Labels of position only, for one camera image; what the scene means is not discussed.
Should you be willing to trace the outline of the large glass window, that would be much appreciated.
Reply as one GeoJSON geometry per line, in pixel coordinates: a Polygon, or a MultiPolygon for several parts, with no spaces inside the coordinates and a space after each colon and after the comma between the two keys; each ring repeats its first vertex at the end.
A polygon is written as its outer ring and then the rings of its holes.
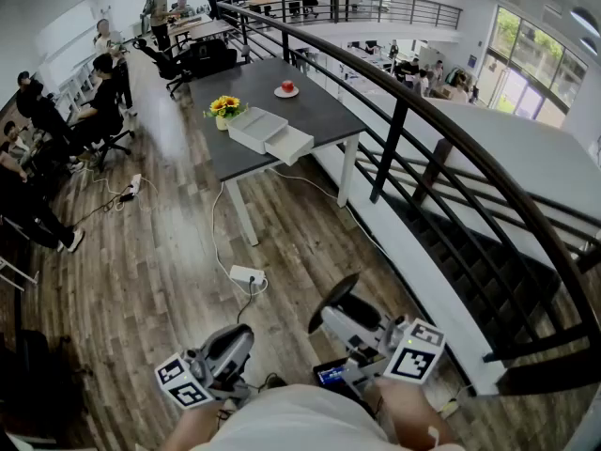
{"type": "Polygon", "coordinates": [[[552,36],[499,7],[479,74],[478,103],[560,128],[587,69],[552,36]]]}

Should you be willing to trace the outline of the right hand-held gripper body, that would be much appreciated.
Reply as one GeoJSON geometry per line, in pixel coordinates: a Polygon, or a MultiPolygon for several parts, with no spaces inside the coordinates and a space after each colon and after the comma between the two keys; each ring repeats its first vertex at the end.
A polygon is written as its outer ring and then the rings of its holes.
{"type": "Polygon", "coordinates": [[[422,320],[388,319],[384,329],[352,349],[346,384],[358,396],[379,378],[422,385],[439,361],[445,334],[422,320]]]}

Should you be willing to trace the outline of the black metal railing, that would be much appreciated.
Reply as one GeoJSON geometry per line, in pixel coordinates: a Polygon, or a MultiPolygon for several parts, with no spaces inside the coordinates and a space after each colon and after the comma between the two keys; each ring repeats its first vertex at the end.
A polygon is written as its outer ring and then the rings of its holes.
{"type": "Polygon", "coordinates": [[[301,61],[298,40],[332,57],[382,91],[378,104],[350,84],[367,130],[360,134],[353,202],[477,394],[525,396],[601,384],[601,311],[586,294],[585,275],[601,264],[601,217],[520,186],[438,101],[427,102],[383,70],[324,39],[247,7],[221,3],[262,60],[301,61]],[[559,275],[552,303],[543,300],[555,334],[495,352],[433,259],[383,196],[392,193],[497,241],[559,275]]]}

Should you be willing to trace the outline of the row of white desks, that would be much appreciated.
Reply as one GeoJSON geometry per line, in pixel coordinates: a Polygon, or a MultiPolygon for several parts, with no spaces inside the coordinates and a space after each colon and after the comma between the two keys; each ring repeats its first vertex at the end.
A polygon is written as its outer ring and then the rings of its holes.
{"type": "Polygon", "coordinates": [[[54,70],[49,61],[39,65],[37,75],[44,84],[45,89],[53,93],[60,101],[66,98],[71,109],[79,112],[85,100],[85,90],[93,90],[91,81],[91,62],[95,56],[89,55],[86,59],[76,64],[66,64],[54,70]]]}

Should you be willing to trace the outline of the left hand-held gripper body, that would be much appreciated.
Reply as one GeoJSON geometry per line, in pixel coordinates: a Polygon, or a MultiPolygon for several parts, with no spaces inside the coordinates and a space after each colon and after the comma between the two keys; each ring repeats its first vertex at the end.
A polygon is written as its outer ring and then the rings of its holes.
{"type": "Polygon", "coordinates": [[[175,353],[154,370],[160,389],[181,410],[231,400],[241,406],[249,399],[249,385],[230,358],[212,359],[200,350],[175,353]]]}

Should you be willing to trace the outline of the dark grey table white legs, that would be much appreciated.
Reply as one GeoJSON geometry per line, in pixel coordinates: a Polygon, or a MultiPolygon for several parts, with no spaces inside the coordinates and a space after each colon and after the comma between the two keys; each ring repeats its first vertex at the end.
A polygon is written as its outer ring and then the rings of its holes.
{"type": "MultiPolygon", "coordinates": [[[[248,108],[258,107],[286,119],[292,127],[315,138],[314,147],[307,154],[343,143],[346,150],[337,205],[342,208],[347,204],[360,134],[367,126],[299,70],[281,59],[268,59],[205,77],[191,83],[190,90],[197,111],[208,109],[213,101],[226,95],[240,99],[248,108]],[[274,89],[287,80],[294,83],[299,94],[289,99],[276,97],[274,89]]],[[[228,130],[219,131],[214,124],[203,134],[215,176],[229,192],[248,242],[256,246],[258,239],[239,181],[283,162],[270,154],[255,153],[234,141],[228,130]]]]}

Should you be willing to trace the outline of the black bag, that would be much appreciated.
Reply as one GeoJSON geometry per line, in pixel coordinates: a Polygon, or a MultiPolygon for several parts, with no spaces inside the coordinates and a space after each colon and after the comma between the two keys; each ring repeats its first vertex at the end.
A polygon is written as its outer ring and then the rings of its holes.
{"type": "Polygon", "coordinates": [[[0,333],[0,427],[34,439],[61,440],[85,408],[78,378],[88,369],[69,359],[71,337],[53,346],[45,334],[23,330],[16,348],[0,333]]]}

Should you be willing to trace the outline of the white drawer box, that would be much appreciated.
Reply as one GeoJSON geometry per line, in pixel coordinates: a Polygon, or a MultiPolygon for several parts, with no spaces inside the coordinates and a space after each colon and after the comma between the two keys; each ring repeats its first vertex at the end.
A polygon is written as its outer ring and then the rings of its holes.
{"type": "Polygon", "coordinates": [[[270,154],[287,165],[310,152],[315,138],[288,121],[258,107],[250,107],[226,123],[229,136],[262,155],[270,154]]]}

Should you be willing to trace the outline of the person's right forearm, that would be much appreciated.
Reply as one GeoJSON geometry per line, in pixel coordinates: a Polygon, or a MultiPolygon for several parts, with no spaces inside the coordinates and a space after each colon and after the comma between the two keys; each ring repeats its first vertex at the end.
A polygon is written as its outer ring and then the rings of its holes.
{"type": "Polygon", "coordinates": [[[451,428],[430,405],[421,386],[385,378],[376,380],[376,385],[401,446],[429,451],[455,442],[451,428]]]}

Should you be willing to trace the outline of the dark staircase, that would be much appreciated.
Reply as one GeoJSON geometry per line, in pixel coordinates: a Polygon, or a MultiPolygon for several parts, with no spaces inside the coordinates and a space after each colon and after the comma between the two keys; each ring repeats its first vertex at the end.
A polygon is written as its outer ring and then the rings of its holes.
{"type": "Polygon", "coordinates": [[[392,193],[383,199],[433,259],[495,352],[555,334],[543,306],[559,289],[555,271],[392,193]]]}

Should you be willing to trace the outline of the sunflowers in white pot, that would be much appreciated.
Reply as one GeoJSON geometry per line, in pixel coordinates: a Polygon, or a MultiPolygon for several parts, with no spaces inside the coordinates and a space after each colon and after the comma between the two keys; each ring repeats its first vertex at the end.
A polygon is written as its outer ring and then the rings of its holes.
{"type": "Polygon", "coordinates": [[[214,118],[217,129],[226,131],[228,122],[247,109],[248,105],[242,105],[240,99],[223,95],[210,104],[208,110],[203,112],[203,117],[214,118]]]}

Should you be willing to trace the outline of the black device with blue screen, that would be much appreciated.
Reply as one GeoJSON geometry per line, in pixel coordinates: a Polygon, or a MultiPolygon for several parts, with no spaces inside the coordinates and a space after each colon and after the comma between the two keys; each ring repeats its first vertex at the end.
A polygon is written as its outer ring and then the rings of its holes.
{"type": "Polygon", "coordinates": [[[347,359],[337,359],[313,367],[313,374],[319,387],[329,390],[342,390],[347,384],[343,379],[343,371],[347,359]]]}

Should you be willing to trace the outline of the person's left forearm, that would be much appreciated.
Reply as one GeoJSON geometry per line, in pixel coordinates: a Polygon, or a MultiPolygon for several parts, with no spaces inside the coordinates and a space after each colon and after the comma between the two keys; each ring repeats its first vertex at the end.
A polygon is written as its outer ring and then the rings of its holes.
{"type": "Polygon", "coordinates": [[[159,451],[191,451],[208,443],[217,432],[220,421],[234,412],[223,405],[223,402],[213,401],[185,411],[159,451]]]}

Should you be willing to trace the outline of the person's white shirt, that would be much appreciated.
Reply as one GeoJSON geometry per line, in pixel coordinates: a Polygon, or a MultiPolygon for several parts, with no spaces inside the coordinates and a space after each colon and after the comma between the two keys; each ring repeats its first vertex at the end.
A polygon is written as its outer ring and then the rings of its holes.
{"type": "Polygon", "coordinates": [[[293,384],[261,393],[190,451],[411,451],[355,401],[293,384]]]}

